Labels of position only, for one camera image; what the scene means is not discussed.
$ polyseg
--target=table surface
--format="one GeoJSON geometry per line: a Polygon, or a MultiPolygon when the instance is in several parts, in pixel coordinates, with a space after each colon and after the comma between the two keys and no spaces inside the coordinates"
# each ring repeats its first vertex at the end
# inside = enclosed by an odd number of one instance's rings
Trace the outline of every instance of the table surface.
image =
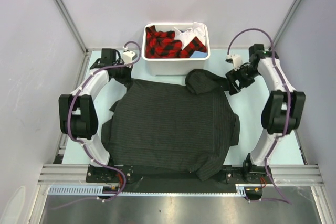
{"type": "MultiPolygon", "coordinates": [[[[248,61],[248,50],[232,50],[232,53],[241,55],[243,62],[248,61]]],[[[92,65],[97,58],[100,58],[100,56],[101,51],[93,51],[89,66],[92,65]]],[[[225,62],[225,58],[226,50],[211,50],[211,56],[206,61],[204,68],[219,76],[225,76],[225,73],[230,71],[233,67],[233,65],[225,62]]],[[[146,62],[143,59],[140,59],[140,61],[134,65],[132,77],[180,85],[184,85],[185,79],[185,76],[152,76],[149,74],[146,62]]],[[[126,89],[123,85],[111,80],[96,97],[94,105],[99,119],[99,135],[102,124],[112,117],[112,112],[109,111],[109,109],[115,101],[123,97],[125,92],[126,89]]],[[[241,165],[247,154],[256,146],[263,130],[260,117],[268,96],[269,91],[261,76],[258,76],[255,83],[243,89],[239,94],[231,97],[227,93],[227,98],[233,111],[239,115],[240,137],[239,144],[230,147],[224,162],[225,165],[241,165]]],[[[62,163],[89,164],[89,162],[90,159],[81,146],[68,139],[62,163]]],[[[270,163],[273,165],[303,164],[298,141],[294,132],[282,139],[270,163]]]]}

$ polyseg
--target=black garment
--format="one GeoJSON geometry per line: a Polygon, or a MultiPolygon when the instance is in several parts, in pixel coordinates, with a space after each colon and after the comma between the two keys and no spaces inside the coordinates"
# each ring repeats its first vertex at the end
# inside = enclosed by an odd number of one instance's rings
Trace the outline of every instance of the black garment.
{"type": "Polygon", "coordinates": [[[224,93],[228,81],[195,69],[185,84],[125,84],[125,96],[102,129],[116,164],[196,171],[201,180],[219,172],[229,147],[239,141],[239,117],[224,93]]]}

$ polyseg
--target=white cloth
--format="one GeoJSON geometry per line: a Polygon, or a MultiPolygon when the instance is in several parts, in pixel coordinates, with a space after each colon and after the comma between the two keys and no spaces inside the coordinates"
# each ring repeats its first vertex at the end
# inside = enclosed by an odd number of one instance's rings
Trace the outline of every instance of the white cloth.
{"type": "Polygon", "coordinates": [[[182,50],[195,38],[197,37],[200,42],[205,46],[205,26],[202,23],[194,22],[193,27],[188,28],[186,31],[182,32],[176,27],[173,28],[175,32],[175,39],[182,42],[182,50]]]}

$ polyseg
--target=shiny floor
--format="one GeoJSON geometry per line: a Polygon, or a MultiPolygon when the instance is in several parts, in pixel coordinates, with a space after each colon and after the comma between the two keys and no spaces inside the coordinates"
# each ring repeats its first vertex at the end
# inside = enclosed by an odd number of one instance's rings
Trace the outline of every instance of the shiny floor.
{"type": "MultiPolygon", "coordinates": [[[[264,190],[264,197],[278,197],[274,188],[264,190]]],[[[310,187],[286,187],[283,192],[292,201],[292,206],[269,201],[249,204],[240,197],[119,196],[104,204],[97,200],[83,200],[53,210],[80,197],[50,195],[41,223],[321,223],[310,187]]]]}

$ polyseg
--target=pile of clothes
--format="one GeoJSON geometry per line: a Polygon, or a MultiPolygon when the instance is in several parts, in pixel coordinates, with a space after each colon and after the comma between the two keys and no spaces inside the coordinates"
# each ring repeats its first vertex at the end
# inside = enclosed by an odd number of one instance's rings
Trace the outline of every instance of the pile of clothes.
{"type": "Polygon", "coordinates": [[[180,31],[156,31],[155,26],[146,28],[146,58],[205,58],[205,26],[194,22],[191,28],[180,31]]]}

